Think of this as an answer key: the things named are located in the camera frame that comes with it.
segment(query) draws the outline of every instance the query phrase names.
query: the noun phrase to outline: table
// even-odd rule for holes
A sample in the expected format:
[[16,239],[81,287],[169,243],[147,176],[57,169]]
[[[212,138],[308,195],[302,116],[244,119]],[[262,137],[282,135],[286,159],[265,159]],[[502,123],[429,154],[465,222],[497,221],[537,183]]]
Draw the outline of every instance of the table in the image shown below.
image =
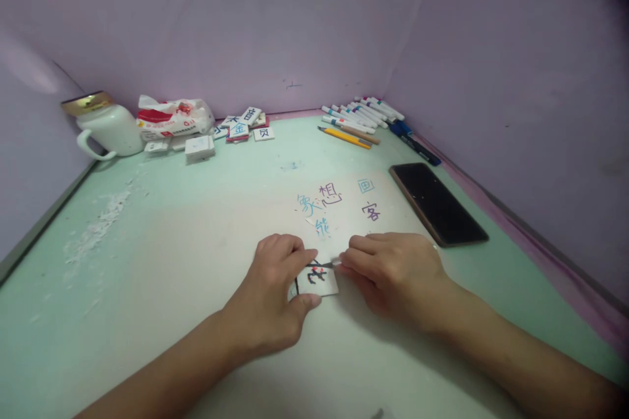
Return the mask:
[[[290,192],[304,182],[368,174],[391,192],[388,168],[421,160],[388,131],[367,151],[317,124],[318,117],[272,122],[274,141],[219,141],[215,157],[189,166],[183,155],[144,154],[98,164],[0,289],[0,416],[71,416],[220,309],[257,241],[302,219]],[[620,383],[622,360],[447,173],[433,170],[490,237],[441,249],[448,273]],[[401,193],[387,198],[391,209],[405,204]],[[289,206],[295,214],[283,217]],[[408,205],[395,209],[379,230],[427,234],[408,215]],[[90,225],[95,232],[81,240]],[[332,227],[335,244],[347,244],[347,225]],[[465,362],[375,318],[347,280],[339,287],[309,314],[297,346],[234,372],[192,416],[369,418],[383,408],[397,419],[522,417]]]

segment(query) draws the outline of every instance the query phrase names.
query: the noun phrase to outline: wall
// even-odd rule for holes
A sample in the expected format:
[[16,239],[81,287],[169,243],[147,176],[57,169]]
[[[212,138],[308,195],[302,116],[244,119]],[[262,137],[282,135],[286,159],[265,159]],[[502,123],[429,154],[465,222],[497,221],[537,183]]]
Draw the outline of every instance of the wall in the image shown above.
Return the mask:
[[621,5],[423,0],[385,97],[629,304],[629,39]]
[[[81,90],[50,60],[0,24],[0,261],[91,160],[59,107]],[[0,264],[0,281],[10,261]]]
[[312,109],[382,94],[415,0],[9,0],[42,51],[86,90],[135,106],[203,98]]

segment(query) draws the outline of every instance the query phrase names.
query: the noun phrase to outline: white debris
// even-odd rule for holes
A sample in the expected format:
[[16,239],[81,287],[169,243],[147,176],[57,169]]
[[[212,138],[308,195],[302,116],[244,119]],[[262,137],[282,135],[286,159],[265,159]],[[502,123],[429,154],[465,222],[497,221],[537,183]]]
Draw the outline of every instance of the white debris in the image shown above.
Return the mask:
[[97,221],[87,226],[87,229],[78,240],[70,241],[66,244],[64,247],[64,253],[68,256],[66,264],[72,264],[72,268],[65,273],[65,282],[72,280],[76,276],[85,257],[107,235],[112,224],[118,220],[130,195],[130,191],[110,195],[107,207],[98,216]]

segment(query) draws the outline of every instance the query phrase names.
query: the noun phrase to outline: mug handle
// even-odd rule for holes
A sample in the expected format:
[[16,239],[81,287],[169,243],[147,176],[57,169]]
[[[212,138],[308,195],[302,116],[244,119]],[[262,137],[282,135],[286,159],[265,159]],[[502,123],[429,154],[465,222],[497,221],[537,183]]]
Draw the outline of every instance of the mug handle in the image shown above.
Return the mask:
[[85,152],[89,157],[95,158],[96,160],[111,160],[118,154],[116,151],[111,151],[110,153],[105,154],[104,156],[100,156],[96,154],[88,145],[87,139],[92,135],[92,130],[84,130],[77,136],[77,144],[79,147]]

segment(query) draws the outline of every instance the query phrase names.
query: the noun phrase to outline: black phone screen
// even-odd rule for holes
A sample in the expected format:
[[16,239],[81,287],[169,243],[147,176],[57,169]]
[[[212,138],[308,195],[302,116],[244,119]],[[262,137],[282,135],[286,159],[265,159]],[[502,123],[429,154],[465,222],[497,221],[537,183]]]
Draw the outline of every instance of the black phone screen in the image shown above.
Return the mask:
[[489,240],[426,164],[398,165],[389,171],[437,244],[448,247]]

